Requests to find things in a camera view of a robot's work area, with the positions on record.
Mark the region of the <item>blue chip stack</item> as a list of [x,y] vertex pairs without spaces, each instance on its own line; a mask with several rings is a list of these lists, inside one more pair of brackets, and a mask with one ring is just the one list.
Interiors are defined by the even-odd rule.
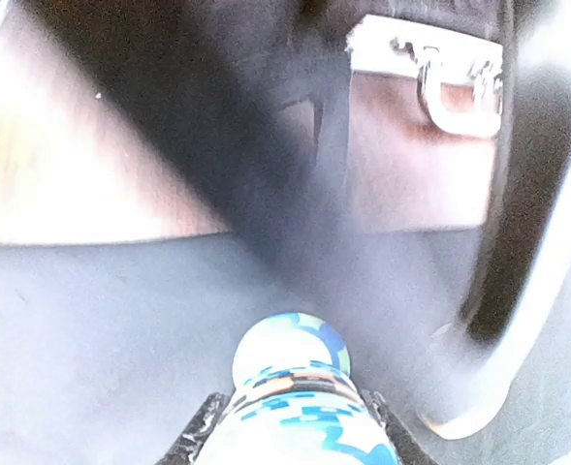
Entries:
[[236,349],[234,393],[199,464],[397,464],[350,379],[341,336],[300,312],[267,317]]

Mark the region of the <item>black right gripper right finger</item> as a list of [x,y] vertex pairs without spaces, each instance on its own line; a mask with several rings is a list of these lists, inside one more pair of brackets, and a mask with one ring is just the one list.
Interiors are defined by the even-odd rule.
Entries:
[[423,449],[405,424],[390,410],[380,392],[363,389],[362,399],[395,447],[399,464],[437,465],[437,462]]

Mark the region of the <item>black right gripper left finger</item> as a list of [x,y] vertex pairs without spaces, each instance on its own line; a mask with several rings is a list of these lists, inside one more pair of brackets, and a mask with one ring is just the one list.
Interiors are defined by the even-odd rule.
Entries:
[[156,465],[193,465],[227,404],[226,394],[211,393]]

